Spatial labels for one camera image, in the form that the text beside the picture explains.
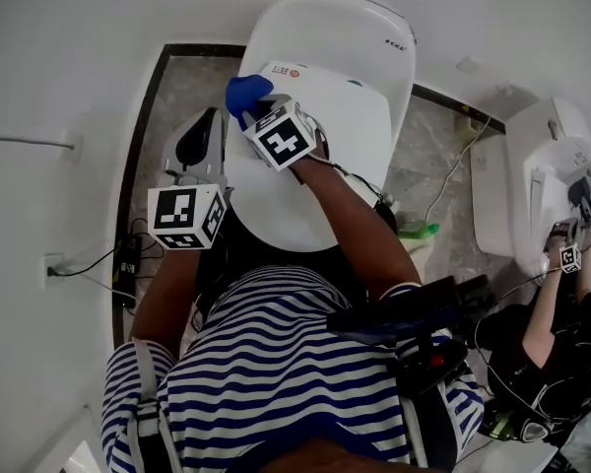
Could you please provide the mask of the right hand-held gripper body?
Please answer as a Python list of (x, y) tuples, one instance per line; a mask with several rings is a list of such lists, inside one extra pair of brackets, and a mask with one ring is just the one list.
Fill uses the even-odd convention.
[(266, 164), (281, 171), (294, 162), (316, 153), (329, 157), (329, 147), (321, 124), (306, 113), (298, 101), (285, 94), (267, 96), (250, 111), (256, 124), (242, 131), (256, 154)]

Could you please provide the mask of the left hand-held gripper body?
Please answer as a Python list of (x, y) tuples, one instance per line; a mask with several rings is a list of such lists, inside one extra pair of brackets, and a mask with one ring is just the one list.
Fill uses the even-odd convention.
[(148, 190), (148, 233), (165, 250), (213, 246), (233, 188), (223, 176), (210, 182), (183, 176), (178, 183)]

